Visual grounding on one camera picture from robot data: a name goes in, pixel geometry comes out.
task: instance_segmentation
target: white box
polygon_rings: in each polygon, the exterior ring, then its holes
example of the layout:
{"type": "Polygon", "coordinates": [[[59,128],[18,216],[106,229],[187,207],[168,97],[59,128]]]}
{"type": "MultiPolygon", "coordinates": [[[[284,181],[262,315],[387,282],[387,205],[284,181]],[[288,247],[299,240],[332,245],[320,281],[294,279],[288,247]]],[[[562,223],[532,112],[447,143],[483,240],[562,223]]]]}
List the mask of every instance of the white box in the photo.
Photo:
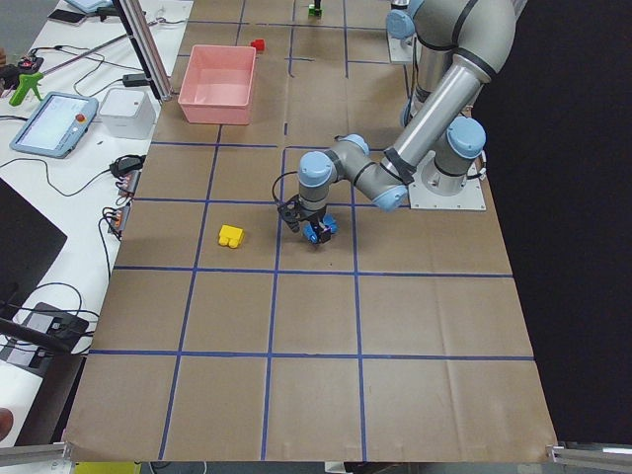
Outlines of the white box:
{"type": "Polygon", "coordinates": [[[156,121],[151,101],[143,91],[111,89],[99,109],[99,117],[117,138],[147,138],[156,121]]]}

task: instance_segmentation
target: green object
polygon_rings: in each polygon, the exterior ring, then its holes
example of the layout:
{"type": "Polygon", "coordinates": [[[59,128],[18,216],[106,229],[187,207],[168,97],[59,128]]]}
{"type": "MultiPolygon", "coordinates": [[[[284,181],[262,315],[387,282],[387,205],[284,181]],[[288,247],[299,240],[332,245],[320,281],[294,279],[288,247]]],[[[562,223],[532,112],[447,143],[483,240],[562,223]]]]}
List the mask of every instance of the green object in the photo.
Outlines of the green object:
{"type": "Polygon", "coordinates": [[[316,5],[311,4],[309,6],[309,16],[310,17],[320,18],[320,17],[323,16],[323,9],[322,8],[316,8],[316,5]]]}
{"type": "Polygon", "coordinates": [[[19,106],[31,90],[33,90],[36,97],[41,100],[38,85],[42,77],[43,74],[40,72],[36,72],[35,74],[20,74],[20,85],[9,100],[9,105],[13,107],[19,106]]]}

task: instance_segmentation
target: table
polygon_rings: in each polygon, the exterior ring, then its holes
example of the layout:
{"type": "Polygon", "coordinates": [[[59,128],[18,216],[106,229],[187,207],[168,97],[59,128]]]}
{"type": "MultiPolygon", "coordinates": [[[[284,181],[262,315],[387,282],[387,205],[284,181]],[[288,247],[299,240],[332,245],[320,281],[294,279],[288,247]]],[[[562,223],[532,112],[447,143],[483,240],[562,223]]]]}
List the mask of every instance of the table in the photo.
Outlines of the table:
{"type": "MultiPolygon", "coordinates": [[[[156,15],[162,15],[170,21],[178,21],[188,16],[193,2],[142,0],[141,4],[150,19],[156,15]]],[[[65,2],[59,2],[59,7],[69,9],[65,2]]],[[[123,33],[124,29],[117,19],[100,23],[98,18],[91,18],[79,27],[47,22],[36,39],[34,47],[60,43],[94,47],[123,33]]],[[[173,70],[183,33],[183,24],[152,28],[152,34],[168,73],[173,70]]],[[[108,61],[139,67],[127,39],[109,46],[101,53],[108,61]]],[[[40,55],[44,57],[44,70],[71,57],[60,52],[49,51],[42,51],[40,55]]],[[[41,81],[40,92],[42,95],[48,91],[74,93],[72,84],[90,71],[94,65],[92,61],[81,60],[51,74],[41,81]]],[[[104,64],[98,72],[81,83],[79,90],[82,93],[96,91],[120,78],[122,74],[128,73],[129,70],[104,64]]],[[[107,90],[96,97],[103,100],[106,94],[107,90]]],[[[153,96],[151,99],[159,113],[160,109],[153,96]]],[[[33,95],[29,95],[17,108],[10,107],[8,99],[3,99],[0,101],[0,115],[28,117],[37,104],[38,100],[33,95]]],[[[22,124],[21,121],[2,122],[3,132],[0,134],[0,147],[4,150],[2,163],[17,157],[33,156],[9,149],[9,142],[22,124]]],[[[97,120],[66,159],[46,159],[50,169],[50,179],[67,192],[77,190],[98,172],[106,169],[117,157],[128,153],[144,154],[149,144],[150,138],[145,140],[113,138],[105,126],[97,120]]],[[[101,209],[104,206],[112,206],[116,202],[118,190],[114,186],[114,178],[109,176],[99,179],[82,194],[67,198],[57,194],[47,185],[41,163],[17,162],[2,168],[0,176],[68,236],[64,248],[42,283],[63,281],[74,285],[84,298],[84,308],[99,312],[108,286],[108,273],[97,221],[101,217],[101,209]]],[[[110,236],[106,237],[106,244],[110,258],[114,261],[119,250],[119,243],[110,236]]],[[[49,286],[35,292],[25,305],[32,307],[31,305],[40,301],[58,308],[76,308],[77,296],[67,288],[59,289],[59,286],[49,286]]],[[[23,321],[27,314],[21,311],[16,315],[16,320],[23,321]]],[[[89,344],[89,339],[83,338],[75,352],[84,351],[89,344]]],[[[11,433],[0,441],[0,447],[11,446],[15,443],[40,384],[39,377],[0,361],[0,386],[3,387],[0,390],[0,406],[9,408],[15,419],[11,433]]]]}
{"type": "Polygon", "coordinates": [[[326,2],[320,20],[308,3],[195,3],[174,84],[193,44],[265,39],[252,123],[163,106],[70,416],[74,458],[543,460],[555,434],[489,188],[485,212],[385,214],[342,183],[332,242],[281,225],[273,180],[349,132],[379,159],[406,97],[388,2],[326,2]],[[240,249],[217,245],[223,223],[246,229],[240,249]]]}

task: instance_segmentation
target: brown paper surface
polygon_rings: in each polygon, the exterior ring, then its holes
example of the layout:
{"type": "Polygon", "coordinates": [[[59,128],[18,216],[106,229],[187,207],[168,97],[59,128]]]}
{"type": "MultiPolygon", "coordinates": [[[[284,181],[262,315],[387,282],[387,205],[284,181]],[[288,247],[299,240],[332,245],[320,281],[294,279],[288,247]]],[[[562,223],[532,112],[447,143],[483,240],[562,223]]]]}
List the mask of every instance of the brown paper surface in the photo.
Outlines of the brown paper surface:
{"type": "Polygon", "coordinates": [[[308,4],[196,1],[174,87],[194,44],[264,39],[252,122],[163,106],[74,458],[543,461],[555,434],[487,183],[485,212],[388,214],[338,183],[340,231],[318,248],[280,225],[275,177],[349,132],[381,159],[410,75],[388,63],[389,2],[325,0],[320,20],[308,4]],[[245,229],[239,249],[217,245],[222,224],[245,229]]]}

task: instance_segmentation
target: robotic arm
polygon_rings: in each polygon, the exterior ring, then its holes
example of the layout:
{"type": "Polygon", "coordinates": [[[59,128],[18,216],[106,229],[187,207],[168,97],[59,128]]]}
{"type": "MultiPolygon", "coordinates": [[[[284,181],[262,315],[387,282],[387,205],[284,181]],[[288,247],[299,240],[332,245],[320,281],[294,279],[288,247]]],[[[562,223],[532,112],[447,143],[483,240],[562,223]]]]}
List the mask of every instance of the robotic arm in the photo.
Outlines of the robotic arm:
{"type": "Polygon", "coordinates": [[[326,151],[303,155],[299,193],[278,203],[292,231],[306,221],[304,235],[314,244],[327,242],[335,221],[326,214],[330,185],[350,181],[383,210],[397,208],[408,194],[413,174],[429,153],[432,191],[450,196],[467,179],[470,164],[485,145],[485,131],[473,118],[458,117],[480,88],[501,70],[515,31],[511,0],[410,0],[406,10],[392,10],[387,29],[396,38],[417,35],[421,44],[417,88],[402,114],[406,125],[381,162],[368,157],[359,135],[338,138],[326,151]]]}

